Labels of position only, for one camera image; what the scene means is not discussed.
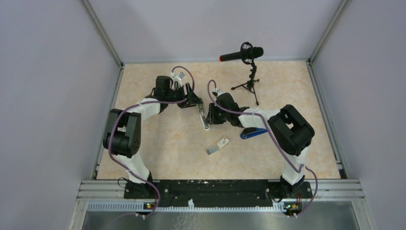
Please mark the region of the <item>small white staple box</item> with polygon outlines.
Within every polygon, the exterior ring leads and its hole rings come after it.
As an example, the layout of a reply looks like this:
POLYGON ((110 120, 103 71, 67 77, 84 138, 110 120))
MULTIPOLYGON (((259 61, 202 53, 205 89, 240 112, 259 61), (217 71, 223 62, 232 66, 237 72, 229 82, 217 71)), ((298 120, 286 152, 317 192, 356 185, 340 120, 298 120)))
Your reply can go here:
POLYGON ((217 143, 217 146, 222 149, 228 142, 229 142, 229 139, 228 139, 227 137, 223 137, 223 138, 217 143))

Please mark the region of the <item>grey staple strip block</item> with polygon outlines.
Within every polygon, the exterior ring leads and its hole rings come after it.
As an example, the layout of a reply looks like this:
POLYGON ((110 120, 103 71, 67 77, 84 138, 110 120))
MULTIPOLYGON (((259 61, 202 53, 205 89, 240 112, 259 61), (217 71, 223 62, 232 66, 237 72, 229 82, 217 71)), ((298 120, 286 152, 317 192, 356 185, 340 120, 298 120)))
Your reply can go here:
POLYGON ((208 148, 207 150, 206 150, 206 153, 207 153, 207 155, 212 155, 213 153, 215 153, 215 152, 218 152, 219 151, 219 148, 218 148, 218 146, 216 145, 216 146, 212 146, 212 147, 210 147, 210 148, 208 148))

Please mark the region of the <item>blue stapler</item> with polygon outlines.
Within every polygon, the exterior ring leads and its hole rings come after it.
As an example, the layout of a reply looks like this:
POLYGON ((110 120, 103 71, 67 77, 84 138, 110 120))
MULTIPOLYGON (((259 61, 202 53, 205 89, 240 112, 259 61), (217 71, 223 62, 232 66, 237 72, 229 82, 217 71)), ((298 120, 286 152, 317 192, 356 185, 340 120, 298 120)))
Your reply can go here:
POLYGON ((257 127, 249 127, 245 128, 241 133, 240 133, 240 138, 241 139, 248 139, 252 138, 258 135, 262 135, 267 133, 266 129, 263 128, 257 128, 257 127))

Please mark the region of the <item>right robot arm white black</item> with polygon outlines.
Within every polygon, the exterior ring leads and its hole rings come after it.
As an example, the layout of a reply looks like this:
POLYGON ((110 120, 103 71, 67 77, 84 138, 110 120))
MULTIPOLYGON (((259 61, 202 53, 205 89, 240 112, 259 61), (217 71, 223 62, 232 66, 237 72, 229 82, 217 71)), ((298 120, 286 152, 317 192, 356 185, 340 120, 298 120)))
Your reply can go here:
POLYGON ((263 110, 240 107, 230 93, 215 89, 210 99, 222 122, 229 122, 239 128, 265 129, 277 149, 285 159, 281 175, 281 192, 286 197, 294 197, 300 192, 300 183, 304 179, 303 168, 312 138, 313 127, 290 104, 279 110, 263 110))

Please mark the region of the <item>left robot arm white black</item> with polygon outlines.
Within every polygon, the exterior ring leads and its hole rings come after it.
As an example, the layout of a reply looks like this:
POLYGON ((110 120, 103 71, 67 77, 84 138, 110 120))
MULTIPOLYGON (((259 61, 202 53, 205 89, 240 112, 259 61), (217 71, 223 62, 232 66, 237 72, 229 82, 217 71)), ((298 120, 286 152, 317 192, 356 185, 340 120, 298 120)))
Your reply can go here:
POLYGON ((142 123, 162 113, 170 104, 179 108, 194 107, 201 103, 195 94, 195 82, 181 82, 176 76, 157 76, 155 87, 140 102, 126 109, 112 109, 108 114, 103 147, 110 159, 128 174, 135 192, 142 198, 153 194, 151 172, 143 163, 140 153, 142 123))

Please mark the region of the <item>black microphone orange tip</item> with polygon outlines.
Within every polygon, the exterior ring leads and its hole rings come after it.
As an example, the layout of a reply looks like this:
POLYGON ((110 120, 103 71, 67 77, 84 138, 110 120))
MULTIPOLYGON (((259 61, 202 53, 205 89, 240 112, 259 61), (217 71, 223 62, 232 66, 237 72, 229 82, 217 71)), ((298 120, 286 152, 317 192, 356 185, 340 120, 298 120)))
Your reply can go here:
POLYGON ((259 58, 263 55, 264 50, 262 47, 251 47, 247 49, 241 49, 238 52, 234 53, 229 53, 229 54, 224 54, 219 56, 219 61, 220 62, 225 62, 225 61, 233 61, 233 60, 253 60, 256 58, 259 58))

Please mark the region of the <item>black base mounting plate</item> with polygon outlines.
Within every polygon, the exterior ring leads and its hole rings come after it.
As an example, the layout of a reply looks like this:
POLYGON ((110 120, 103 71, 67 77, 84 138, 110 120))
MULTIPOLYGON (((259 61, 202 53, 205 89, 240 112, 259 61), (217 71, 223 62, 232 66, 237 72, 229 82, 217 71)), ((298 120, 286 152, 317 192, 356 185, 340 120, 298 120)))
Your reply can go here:
POLYGON ((160 180, 151 185, 128 182, 125 199, 151 199, 158 207, 271 207, 292 199, 311 198, 309 182, 290 185, 281 180, 160 180))

